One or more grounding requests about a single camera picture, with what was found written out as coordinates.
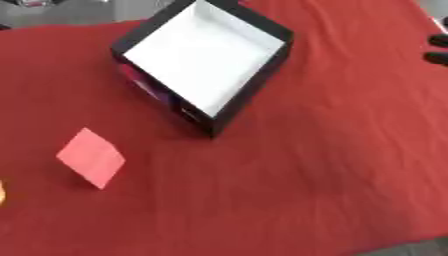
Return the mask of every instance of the pink cube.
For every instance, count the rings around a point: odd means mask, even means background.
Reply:
[[[57,158],[99,189],[103,189],[125,159],[102,137],[83,128],[58,153]]]

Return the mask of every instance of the orange object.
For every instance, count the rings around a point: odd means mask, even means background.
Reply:
[[[5,198],[6,198],[6,192],[3,189],[2,182],[0,181],[0,205],[3,204],[3,202],[5,201]]]

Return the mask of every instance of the open box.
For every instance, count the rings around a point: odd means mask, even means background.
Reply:
[[[292,31],[236,1],[176,0],[112,53],[142,89],[215,137],[292,43]]]

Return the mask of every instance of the black box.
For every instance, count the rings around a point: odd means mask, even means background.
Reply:
[[[289,29],[226,0],[176,0],[119,39],[142,89],[217,136],[289,55]]]

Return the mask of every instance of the red fabric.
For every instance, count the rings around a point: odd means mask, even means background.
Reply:
[[[345,255],[448,233],[448,69],[410,0],[253,0],[297,32],[218,139],[131,87],[136,23],[0,33],[0,254]],[[57,161],[83,127],[124,168],[97,191]]]

